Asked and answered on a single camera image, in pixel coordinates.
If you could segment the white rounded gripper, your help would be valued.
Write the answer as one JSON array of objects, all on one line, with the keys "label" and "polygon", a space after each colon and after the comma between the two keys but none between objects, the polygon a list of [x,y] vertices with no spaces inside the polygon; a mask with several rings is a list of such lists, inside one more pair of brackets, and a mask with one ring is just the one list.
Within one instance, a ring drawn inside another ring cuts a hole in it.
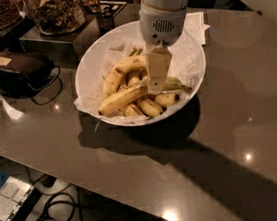
[{"label": "white rounded gripper", "polygon": [[148,91],[159,93],[163,91],[172,61],[172,53],[165,47],[173,45],[181,37],[187,9],[171,11],[142,1],[139,12],[141,36],[146,44],[152,45],[146,54]]}]

